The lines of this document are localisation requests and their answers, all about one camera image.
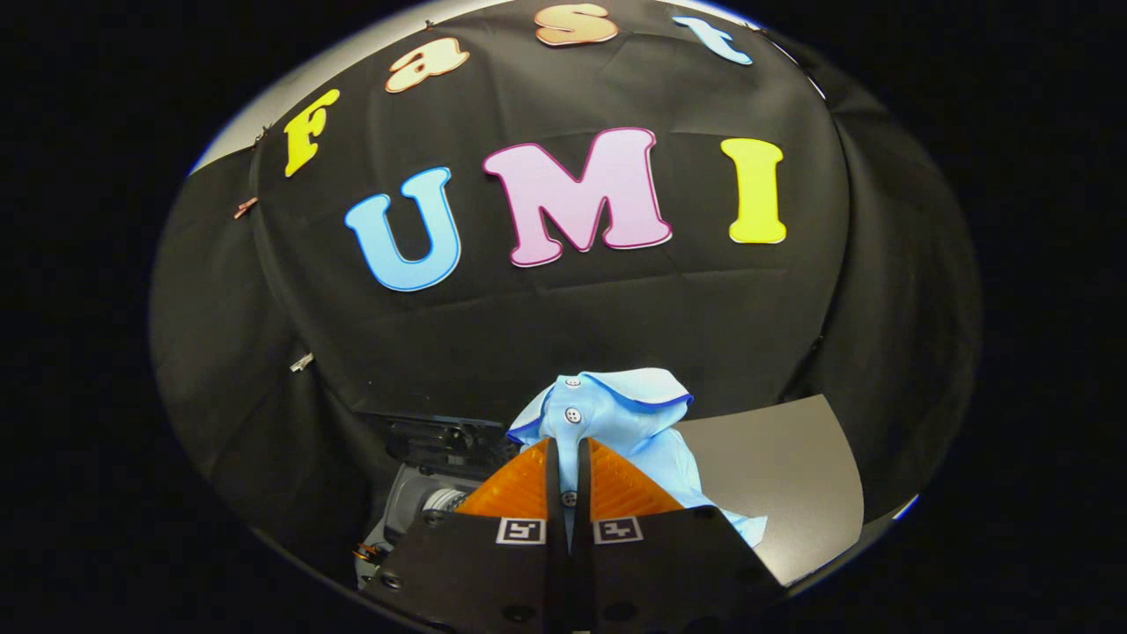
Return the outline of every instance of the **yellow letter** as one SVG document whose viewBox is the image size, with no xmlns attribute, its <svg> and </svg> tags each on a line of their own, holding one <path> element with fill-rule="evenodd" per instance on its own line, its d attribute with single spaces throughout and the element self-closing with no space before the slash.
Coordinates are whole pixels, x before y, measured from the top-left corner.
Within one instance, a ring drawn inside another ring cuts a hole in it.
<svg viewBox="0 0 1127 634">
<path fill-rule="evenodd" d="M 329 90 L 286 124 L 285 133 L 290 141 L 290 161 L 285 163 L 286 178 L 293 176 L 294 171 L 317 153 L 317 143 L 311 142 L 309 137 L 319 136 L 325 131 L 325 106 L 331 106 L 338 97 L 340 90 L 336 88 Z"/>
<path fill-rule="evenodd" d="M 736 163 L 739 211 L 728 234 L 740 243 L 773 244 L 787 236 L 787 225 L 779 222 L 779 190 L 775 164 L 782 150 L 755 139 L 726 139 L 720 151 Z"/>
<path fill-rule="evenodd" d="M 458 39 L 453 37 L 443 37 L 424 44 L 391 64 L 390 70 L 396 74 L 388 79 L 388 92 L 402 92 L 421 83 L 428 77 L 454 70 L 468 59 L 470 54 L 459 51 Z"/>
<path fill-rule="evenodd" d="M 536 39 L 549 46 L 606 42 L 619 34 L 619 27 L 597 5 L 557 5 L 536 14 Z"/>
</svg>

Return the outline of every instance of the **orange gripper pad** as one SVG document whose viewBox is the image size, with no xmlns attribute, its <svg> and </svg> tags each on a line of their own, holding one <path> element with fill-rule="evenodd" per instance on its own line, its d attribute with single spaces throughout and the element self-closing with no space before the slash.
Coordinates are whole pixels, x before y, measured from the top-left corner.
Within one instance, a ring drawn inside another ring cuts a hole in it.
<svg viewBox="0 0 1127 634">
<path fill-rule="evenodd" d="M 653 516 L 683 509 L 630 461 L 588 438 L 591 447 L 591 520 Z"/>
<path fill-rule="evenodd" d="M 548 443 L 545 438 L 509 461 L 454 512 L 490 518 L 548 519 Z"/>
</svg>

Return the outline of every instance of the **pink letter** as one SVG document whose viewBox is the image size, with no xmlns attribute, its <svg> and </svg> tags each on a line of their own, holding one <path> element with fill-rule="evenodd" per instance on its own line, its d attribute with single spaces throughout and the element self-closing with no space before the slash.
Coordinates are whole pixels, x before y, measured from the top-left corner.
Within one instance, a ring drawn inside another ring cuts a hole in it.
<svg viewBox="0 0 1127 634">
<path fill-rule="evenodd" d="M 540 266 L 560 257 L 564 247 L 548 236 L 540 212 L 559 226 L 579 251 L 591 250 L 607 203 L 611 225 L 603 242 L 615 249 L 659 244 L 671 236 L 662 220 L 649 171 L 649 149 L 657 137 L 649 130 L 619 127 L 600 132 L 591 144 L 583 179 L 576 180 L 535 143 L 513 145 L 489 154 L 483 168 L 500 177 L 513 212 L 516 266 Z"/>
</svg>

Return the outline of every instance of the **metal clip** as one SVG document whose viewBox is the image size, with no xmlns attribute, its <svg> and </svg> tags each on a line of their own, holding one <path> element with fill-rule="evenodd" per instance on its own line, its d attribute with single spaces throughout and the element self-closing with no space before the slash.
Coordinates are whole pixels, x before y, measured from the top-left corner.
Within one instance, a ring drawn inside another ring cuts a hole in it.
<svg viewBox="0 0 1127 634">
<path fill-rule="evenodd" d="M 234 218 L 238 220 L 238 218 L 242 217 L 242 214 L 247 213 L 247 211 L 249 211 L 250 207 L 255 206 L 255 203 L 257 203 L 257 202 L 258 202 L 258 196 L 255 196 L 255 197 L 250 198 L 249 200 L 240 204 L 239 205 L 239 211 L 234 212 Z"/>
<path fill-rule="evenodd" d="M 312 363 L 313 363 L 313 354 L 310 352 L 309 355 L 302 357 L 301 360 L 299 360 L 296 364 L 290 366 L 290 372 L 300 373 L 305 369 L 305 366 L 309 366 Z"/>
<path fill-rule="evenodd" d="M 268 133 L 269 133 L 269 128 L 264 125 L 263 126 L 263 131 L 258 134 L 258 136 L 255 136 L 255 142 L 254 142 L 254 144 L 250 145 L 250 151 L 255 151 L 255 149 L 258 148 L 258 142 L 261 141 L 263 137 L 266 136 L 266 134 L 268 134 Z"/>
</svg>

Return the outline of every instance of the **light blue letter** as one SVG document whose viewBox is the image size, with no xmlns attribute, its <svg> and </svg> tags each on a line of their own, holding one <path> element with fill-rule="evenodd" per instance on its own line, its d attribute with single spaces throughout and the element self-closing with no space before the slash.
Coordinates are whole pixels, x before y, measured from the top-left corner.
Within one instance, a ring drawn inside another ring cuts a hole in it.
<svg viewBox="0 0 1127 634">
<path fill-rule="evenodd" d="M 462 242 L 443 189 L 447 180 L 450 170 L 435 167 L 403 180 L 400 188 L 403 196 L 415 199 L 431 238 L 431 252 L 423 259 L 408 261 L 399 255 L 388 224 L 391 198 L 387 195 L 365 198 L 345 214 L 345 224 L 356 231 L 369 268 L 384 286 L 393 291 L 417 291 L 443 280 L 458 266 Z"/>
<path fill-rule="evenodd" d="M 707 21 L 700 18 L 689 18 L 684 16 L 675 17 L 673 18 L 673 21 L 693 29 L 696 37 L 699 37 L 700 41 L 717 55 L 720 55 L 730 62 L 736 62 L 737 64 L 746 65 L 752 63 L 752 59 L 748 57 L 746 53 L 740 53 L 728 45 L 727 41 L 731 39 L 730 35 L 713 27 Z"/>
</svg>

